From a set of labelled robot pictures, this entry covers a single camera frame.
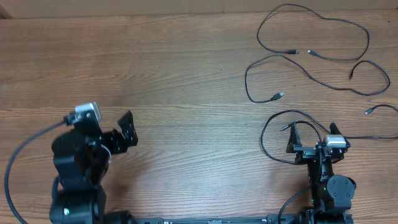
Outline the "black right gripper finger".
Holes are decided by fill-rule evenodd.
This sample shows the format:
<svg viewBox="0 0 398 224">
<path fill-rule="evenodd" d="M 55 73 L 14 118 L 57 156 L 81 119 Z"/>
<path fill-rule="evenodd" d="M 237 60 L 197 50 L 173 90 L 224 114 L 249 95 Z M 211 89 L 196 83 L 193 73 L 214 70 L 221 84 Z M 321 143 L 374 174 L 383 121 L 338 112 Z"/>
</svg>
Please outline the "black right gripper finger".
<svg viewBox="0 0 398 224">
<path fill-rule="evenodd" d="M 290 137 L 286 147 L 286 153 L 297 153 L 302 149 L 302 143 L 299 137 L 299 132 L 296 123 L 291 123 Z"/>
<path fill-rule="evenodd" d="M 336 124 L 332 122 L 330 124 L 330 134 L 332 135 L 341 135 L 340 130 L 337 128 Z"/>
</svg>

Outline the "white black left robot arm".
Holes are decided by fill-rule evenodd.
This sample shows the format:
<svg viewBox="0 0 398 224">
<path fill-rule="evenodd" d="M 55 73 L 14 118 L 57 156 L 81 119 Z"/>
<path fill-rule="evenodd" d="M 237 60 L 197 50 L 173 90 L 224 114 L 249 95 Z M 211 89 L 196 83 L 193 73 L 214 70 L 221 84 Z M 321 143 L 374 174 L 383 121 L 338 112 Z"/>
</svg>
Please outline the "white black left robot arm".
<svg viewBox="0 0 398 224">
<path fill-rule="evenodd" d="M 49 218 L 52 223 L 134 223 L 127 210 L 105 212 L 106 194 L 101 180 L 111 157 L 137 145 L 133 115 L 118 120 L 119 129 L 102 132 L 93 110 L 70 113 L 67 125 L 74 128 L 52 143 L 58 177 L 53 182 Z"/>
</svg>

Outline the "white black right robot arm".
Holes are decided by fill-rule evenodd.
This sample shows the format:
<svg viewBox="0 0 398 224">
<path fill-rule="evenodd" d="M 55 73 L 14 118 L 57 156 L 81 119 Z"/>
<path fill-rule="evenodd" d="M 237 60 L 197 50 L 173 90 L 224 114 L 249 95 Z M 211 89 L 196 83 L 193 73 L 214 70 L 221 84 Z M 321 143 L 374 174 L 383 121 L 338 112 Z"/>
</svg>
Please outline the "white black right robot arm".
<svg viewBox="0 0 398 224">
<path fill-rule="evenodd" d="M 353 223 L 351 200 L 356 190 L 356 182 L 346 176 L 336 175 L 333 164 L 344 159 L 344 153 L 351 147 L 335 124 L 330 125 L 331 133 L 326 135 L 313 147 L 303 147 L 297 123 L 286 126 L 290 128 L 290 137 L 286 152 L 295 154 L 294 164 L 306 165 L 309 187 L 292 196 L 280 209 L 278 223 Z M 298 214 L 284 215 L 285 207 L 302 194 L 310 192 L 312 205 L 302 209 Z"/>
</svg>

